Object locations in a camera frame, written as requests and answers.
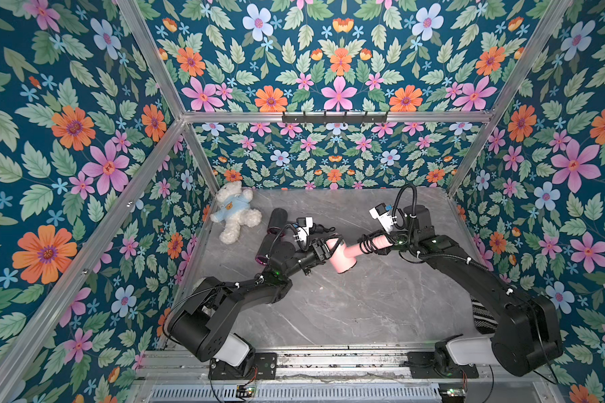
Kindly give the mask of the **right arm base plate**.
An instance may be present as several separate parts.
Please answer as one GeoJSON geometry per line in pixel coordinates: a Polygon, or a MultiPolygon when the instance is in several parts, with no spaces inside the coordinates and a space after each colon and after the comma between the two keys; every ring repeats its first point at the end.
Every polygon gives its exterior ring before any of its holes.
{"type": "Polygon", "coordinates": [[[414,379],[478,379],[475,365],[456,364],[446,353],[408,352],[403,366],[414,379]]]}

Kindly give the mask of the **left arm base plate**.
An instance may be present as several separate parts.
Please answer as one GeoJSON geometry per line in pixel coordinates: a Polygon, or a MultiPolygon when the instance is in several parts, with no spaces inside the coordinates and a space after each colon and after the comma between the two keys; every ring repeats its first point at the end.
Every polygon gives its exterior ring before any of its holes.
{"type": "Polygon", "coordinates": [[[213,361],[208,375],[211,380],[273,380],[276,379],[277,364],[276,353],[249,353],[239,366],[213,361]]]}

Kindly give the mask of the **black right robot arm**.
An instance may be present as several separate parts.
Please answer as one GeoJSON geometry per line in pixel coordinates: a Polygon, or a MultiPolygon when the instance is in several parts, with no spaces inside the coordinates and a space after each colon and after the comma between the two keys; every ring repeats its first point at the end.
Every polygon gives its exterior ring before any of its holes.
{"type": "Polygon", "coordinates": [[[430,211],[423,205],[393,208],[393,245],[413,260],[450,277],[485,308],[496,327],[485,342],[463,338],[447,345],[450,356],[462,352],[473,364],[493,358],[509,374],[523,376],[552,364],[564,353],[560,321],[554,303],[547,297],[505,283],[486,265],[475,261],[446,235],[435,233],[430,211]]]}

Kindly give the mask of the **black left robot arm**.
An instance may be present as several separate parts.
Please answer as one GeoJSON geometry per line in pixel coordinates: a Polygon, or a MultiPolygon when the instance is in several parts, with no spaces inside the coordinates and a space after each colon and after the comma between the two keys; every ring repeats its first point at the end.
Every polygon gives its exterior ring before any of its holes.
{"type": "Polygon", "coordinates": [[[199,361],[222,361],[237,369],[253,364],[255,349],[232,333],[243,310],[282,300],[292,288],[292,276],[323,265],[338,254],[343,238],[333,234],[312,238],[305,250],[283,241],[279,235],[263,238],[257,260],[262,272],[250,280],[224,282],[206,277],[177,306],[163,324],[166,337],[185,347],[199,361]]]}

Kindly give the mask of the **pink hair dryer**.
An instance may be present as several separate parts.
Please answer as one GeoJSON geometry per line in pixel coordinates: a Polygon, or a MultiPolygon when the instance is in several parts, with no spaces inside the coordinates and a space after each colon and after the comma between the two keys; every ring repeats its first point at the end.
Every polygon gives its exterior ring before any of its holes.
{"type": "Polygon", "coordinates": [[[337,255],[329,260],[338,274],[344,274],[357,264],[357,258],[361,255],[370,255],[393,247],[394,243],[386,235],[366,237],[357,244],[348,246],[343,240],[337,255]]]}

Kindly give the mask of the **dark grey hair dryer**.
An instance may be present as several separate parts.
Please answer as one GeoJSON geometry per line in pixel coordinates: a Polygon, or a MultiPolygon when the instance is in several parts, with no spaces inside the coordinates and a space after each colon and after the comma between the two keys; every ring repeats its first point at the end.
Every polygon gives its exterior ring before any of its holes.
{"type": "Polygon", "coordinates": [[[274,243],[279,241],[279,236],[274,233],[268,233],[262,240],[260,247],[255,256],[255,261],[262,265],[267,266],[270,260],[269,256],[272,253],[274,243]]]}
{"type": "MultiPolygon", "coordinates": [[[[288,213],[282,208],[275,208],[269,218],[267,224],[267,233],[274,233],[276,235],[283,235],[285,228],[291,228],[294,232],[294,221],[288,219],[288,213]]],[[[314,221],[314,225],[310,231],[310,235],[334,233],[335,227],[326,227],[314,221]]]]}

